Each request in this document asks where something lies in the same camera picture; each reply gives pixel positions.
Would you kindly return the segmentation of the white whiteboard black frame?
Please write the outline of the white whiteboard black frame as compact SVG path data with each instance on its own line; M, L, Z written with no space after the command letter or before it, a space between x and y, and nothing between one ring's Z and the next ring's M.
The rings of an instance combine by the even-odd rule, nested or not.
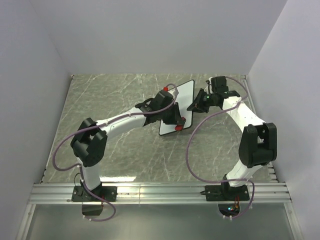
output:
M176 103L179 106L179 112L181 117L186 119L183 130L189 129L193 125L193 112L188 111L187 108L192 104L194 100L195 81L193 79L186 81L177 86L178 95ZM165 124L160 121L158 134L160 136L175 133L179 128L176 124Z

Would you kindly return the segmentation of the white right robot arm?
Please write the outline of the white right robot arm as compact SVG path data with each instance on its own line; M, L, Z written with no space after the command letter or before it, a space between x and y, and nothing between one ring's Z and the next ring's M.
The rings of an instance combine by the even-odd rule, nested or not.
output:
M238 149L239 160L221 181L220 193L226 200L238 195L252 175L277 158L277 127L259 118L241 96L227 86L227 76L211 77L207 87L200 89L192 104L187 108L194 113L208 113L210 107L219 107L220 113L228 114L241 130Z

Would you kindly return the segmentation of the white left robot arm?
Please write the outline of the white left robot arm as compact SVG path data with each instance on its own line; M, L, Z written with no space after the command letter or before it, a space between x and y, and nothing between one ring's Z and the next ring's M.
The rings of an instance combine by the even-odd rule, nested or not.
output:
M98 164L104 157L108 140L157 121L181 131L188 120L187 108L177 92L161 90L155 97L115 117L100 121L85 119L70 144L80 164L83 195L89 201L96 201L101 196Z

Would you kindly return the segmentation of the red black whiteboard eraser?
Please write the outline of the red black whiteboard eraser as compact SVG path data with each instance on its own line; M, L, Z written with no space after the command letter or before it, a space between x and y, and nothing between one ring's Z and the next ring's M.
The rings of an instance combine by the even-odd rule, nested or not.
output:
M175 126L174 130L176 132L180 132L184 129L186 123L186 119L184 117L181 117L180 120L177 121L177 125Z

